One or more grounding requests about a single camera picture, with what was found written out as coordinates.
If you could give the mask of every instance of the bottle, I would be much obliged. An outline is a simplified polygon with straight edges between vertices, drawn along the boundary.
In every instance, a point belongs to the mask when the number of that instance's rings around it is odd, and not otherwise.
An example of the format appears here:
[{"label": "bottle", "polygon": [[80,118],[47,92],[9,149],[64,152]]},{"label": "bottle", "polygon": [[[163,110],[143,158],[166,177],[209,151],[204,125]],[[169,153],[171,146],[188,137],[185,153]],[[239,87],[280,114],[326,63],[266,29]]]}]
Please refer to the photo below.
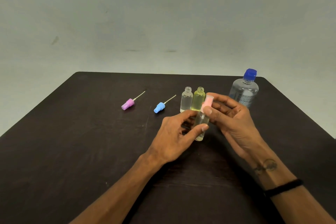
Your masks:
[{"label": "bottle", "polygon": [[205,99],[204,88],[198,87],[194,93],[194,99],[192,100],[191,110],[200,111],[204,99]]},{"label": "bottle", "polygon": [[180,112],[184,112],[185,110],[191,109],[191,104],[193,103],[193,93],[191,92],[190,87],[186,87],[182,93],[181,97],[181,107]]},{"label": "bottle", "polygon": [[229,97],[249,108],[259,90],[254,82],[256,76],[257,70],[247,69],[242,79],[233,82]]},{"label": "bottle", "polygon": [[[205,124],[209,123],[210,118],[203,113],[203,108],[206,107],[206,106],[211,106],[212,102],[213,102],[213,96],[207,95],[207,97],[206,97],[206,99],[205,99],[205,101],[204,101],[204,103],[201,107],[201,110],[198,112],[198,114],[196,116],[194,126],[197,126],[198,124],[202,124],[202,123],[205,123]],[[200,134],[195,140],[196,141],[202,141],[203,137],[204,137],[204,134],[205,134],[205,131],[202,134]]]}]

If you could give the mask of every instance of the tattoo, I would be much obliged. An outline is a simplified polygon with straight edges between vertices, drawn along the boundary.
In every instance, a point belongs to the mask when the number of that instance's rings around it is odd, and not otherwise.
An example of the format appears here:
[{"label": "tattoo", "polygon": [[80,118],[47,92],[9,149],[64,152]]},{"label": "tattoo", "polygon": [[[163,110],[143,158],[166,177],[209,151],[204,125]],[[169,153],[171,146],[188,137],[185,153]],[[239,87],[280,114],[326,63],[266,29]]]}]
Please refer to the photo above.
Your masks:
[{"label": "tattoo", "polygon": [[261,165],[258,165],[254,171],[257,173],[257,175],[261,175],[264,171],[274,171],[278,167],[277,163],[273,159],[266,159],[264,163]]}]

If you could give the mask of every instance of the forearm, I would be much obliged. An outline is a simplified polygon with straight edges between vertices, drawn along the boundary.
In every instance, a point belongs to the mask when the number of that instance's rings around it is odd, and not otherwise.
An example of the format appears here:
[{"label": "forearm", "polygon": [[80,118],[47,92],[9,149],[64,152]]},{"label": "forearm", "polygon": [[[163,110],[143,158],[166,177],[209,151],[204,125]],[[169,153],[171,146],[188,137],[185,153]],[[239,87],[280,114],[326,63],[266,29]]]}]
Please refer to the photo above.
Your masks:
[{"label": "forearm", "polygon": [[[251,154],[257,163],[254,170],[265,190],[296,179],[266,143],[258,145]],[[286,224],[336,223],[303,186],[273,196],[271,200]]]},{"label": "forearm", "polygon": [[150,154],[141,155],[120,180],[70,224],[122,223],[149,179],[161,166]]}]

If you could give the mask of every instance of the gray wall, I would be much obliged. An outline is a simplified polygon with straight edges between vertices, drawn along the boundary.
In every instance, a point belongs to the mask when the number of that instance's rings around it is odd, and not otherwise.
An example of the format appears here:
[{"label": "gray wall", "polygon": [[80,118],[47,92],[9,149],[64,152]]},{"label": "gray wall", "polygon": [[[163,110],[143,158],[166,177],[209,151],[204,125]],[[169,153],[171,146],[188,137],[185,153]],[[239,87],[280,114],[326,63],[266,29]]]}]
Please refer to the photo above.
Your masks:
[{"label": "gray wall", "polygon": [[76,71],[254,68],[336,137],[336,0],[0,1],[0,134]]}]

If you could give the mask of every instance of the person's left hand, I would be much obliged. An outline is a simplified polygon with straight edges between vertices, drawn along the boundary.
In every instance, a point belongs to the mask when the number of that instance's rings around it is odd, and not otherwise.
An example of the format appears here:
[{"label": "person's left hand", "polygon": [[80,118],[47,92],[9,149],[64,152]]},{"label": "person's left hand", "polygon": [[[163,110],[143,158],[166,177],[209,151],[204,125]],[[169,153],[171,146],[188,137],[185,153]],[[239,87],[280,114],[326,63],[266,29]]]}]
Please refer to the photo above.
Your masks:
[{"label": "person's left hand", "polygon": [[[209,128],[207,124],[199,124],[192,128],[194,120],[190,117],[196,116],[197,113],[186,110],[178,115],[163,118],[161,128],[147,153],[154,156],[162,165],[177,159],[196,137]],[[183,135],[189,129],[183,128],[182,125],[192,129]]]}]

